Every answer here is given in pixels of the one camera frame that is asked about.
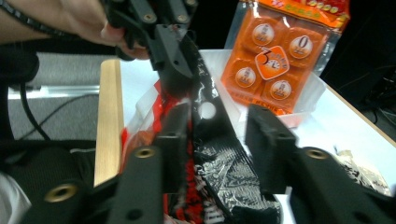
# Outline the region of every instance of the orange snack bag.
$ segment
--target orange snack bag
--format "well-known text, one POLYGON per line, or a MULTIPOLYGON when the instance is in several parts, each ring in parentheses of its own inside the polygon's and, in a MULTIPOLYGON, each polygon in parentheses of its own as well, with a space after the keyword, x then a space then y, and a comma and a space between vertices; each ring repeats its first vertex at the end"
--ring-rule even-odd
POLYGON ((333 14, 295 0, 252 2, 243 4, 246 15, 221 81, 236 102, 292 113, 318 59, 331 56, 322 52, 330 36, 347 24, 347 1, 333 14))

